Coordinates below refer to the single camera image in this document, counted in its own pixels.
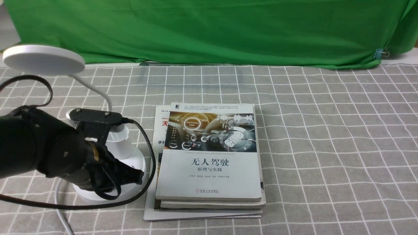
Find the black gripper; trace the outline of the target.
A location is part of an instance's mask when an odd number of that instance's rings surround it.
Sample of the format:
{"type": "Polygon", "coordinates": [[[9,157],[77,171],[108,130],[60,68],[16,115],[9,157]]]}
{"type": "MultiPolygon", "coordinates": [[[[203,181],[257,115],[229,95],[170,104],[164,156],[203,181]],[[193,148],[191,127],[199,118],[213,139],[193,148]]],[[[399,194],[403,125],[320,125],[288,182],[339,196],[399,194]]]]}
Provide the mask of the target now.
{"type": "Polygon", "coordinates": [[[128,184],[141,185],[145,173],[116,159],[106,148],[96,143],[88,144],[88,154],[73,184],[82,190],[94,192],[105,200],[116,200],[121,187],[128,184]]]}

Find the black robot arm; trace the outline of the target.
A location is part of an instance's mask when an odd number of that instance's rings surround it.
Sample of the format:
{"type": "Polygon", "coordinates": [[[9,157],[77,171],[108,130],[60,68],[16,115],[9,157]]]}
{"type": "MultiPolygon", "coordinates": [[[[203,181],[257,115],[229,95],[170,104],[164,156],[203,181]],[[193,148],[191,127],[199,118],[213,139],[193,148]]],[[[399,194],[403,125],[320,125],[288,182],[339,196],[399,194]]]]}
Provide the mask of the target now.
{"type": "Polygon", "coordinates": [[[142,184],[144,171],[116,159],[105,145],[111,128],[127,123],[126,118],[91,109],[73,110],[70,116],[77,127],[34,106],[2,116],[1,178],[37,170],[106,200],[117,199],[124,185],[142,184]]]}

